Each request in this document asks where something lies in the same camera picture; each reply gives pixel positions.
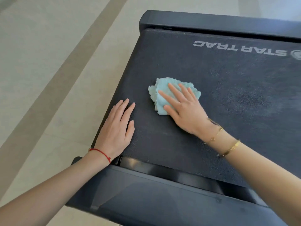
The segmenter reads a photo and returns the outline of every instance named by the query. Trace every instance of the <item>treadmill belt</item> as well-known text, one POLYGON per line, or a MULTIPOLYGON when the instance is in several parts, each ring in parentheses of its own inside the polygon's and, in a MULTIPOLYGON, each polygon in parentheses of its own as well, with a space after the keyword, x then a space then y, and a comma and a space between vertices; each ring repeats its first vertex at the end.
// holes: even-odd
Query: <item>treadmill belt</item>
POLYGON ((216 152, 158 115, 156 78, 192 82, 208 116, 258 153, 301 177, 301 56, 298 43, 144 30, 112 98, 136 103, 135 133, 122 155, 247 186, 216 152))

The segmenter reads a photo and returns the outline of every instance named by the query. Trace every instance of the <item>floor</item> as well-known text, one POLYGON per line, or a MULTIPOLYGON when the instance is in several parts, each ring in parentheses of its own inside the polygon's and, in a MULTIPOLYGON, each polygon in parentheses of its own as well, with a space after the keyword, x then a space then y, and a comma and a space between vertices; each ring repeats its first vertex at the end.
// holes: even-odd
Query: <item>floor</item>
POLYGON ((301 21, 301 0, 0 0, 0 206, 85 154, 148 9, 301 21))

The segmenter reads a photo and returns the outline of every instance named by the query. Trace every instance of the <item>cleaning cloth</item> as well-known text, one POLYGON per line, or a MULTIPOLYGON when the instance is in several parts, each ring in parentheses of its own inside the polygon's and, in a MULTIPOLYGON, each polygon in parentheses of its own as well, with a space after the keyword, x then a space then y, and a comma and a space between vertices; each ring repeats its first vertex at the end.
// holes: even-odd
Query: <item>cleaning cloth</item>
POLYGON ((167 115, 167 112, 164 110, 163 106, 170 105, 159 93, 158 91, 161 90, 167 95, 175 98, 173 93, 168 88, 168 83, 173 84, 179 91, 181 91, 181 88, 179 87, 179 83, 181 83, 186 88, 190 87, 194 95, 197 99, 200 98, 201 92, 198 91, 196 88, 194 88, 192 83, 184 83, 174 78, 157 78, 156 84, 154 86, 149 86, 148 91, 150 93, 150 98, 155 104, 155 110, 158 111, 159 115, 167 115))

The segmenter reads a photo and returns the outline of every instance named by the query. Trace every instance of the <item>hand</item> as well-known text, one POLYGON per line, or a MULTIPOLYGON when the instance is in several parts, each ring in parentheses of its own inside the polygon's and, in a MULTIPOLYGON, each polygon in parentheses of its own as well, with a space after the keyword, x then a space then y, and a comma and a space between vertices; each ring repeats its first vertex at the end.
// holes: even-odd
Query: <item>hand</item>
POLYGON ((104 122, 102 129, 97 137, 95 148, 101 150, 111 161, 119 156, 130 144, 134 134, 134 121, 130 121, 130 115, 135 108, 135 103, 124 112, 129 99, 124 102, 120 100, 113 106, 108 118, 104 122))
POLYGON ((174 110, 171 106, 165 105, 165 111, 181 129, 198 136, 205 142, 209 141, 216 133, 218 126, 208 120, 205 110, 192 90, 184 87, 182 84, 179 84, 182 92, 178 91, 171 83, 168 84, 168 87, 177 100, 159 90, 159 94, 175 108, 174 110))

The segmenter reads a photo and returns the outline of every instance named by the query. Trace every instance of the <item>person's left arm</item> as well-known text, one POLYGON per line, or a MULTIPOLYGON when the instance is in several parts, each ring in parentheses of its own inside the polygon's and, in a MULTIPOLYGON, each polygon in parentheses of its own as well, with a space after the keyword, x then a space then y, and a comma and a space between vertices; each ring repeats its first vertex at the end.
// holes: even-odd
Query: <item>person's left arm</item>
MULTIPOLYGON (((124 112, 128 103, 128 99, 119 101, 112 108, 95 144, 111 160, 129 145, 134 133, 134 121, 129 123, 129 118, 135 103, 124 112)), ((89 151, 77 163, 2 206, 0 225, 46 225, 89 179, 108 165, 102 153, 89 151)))

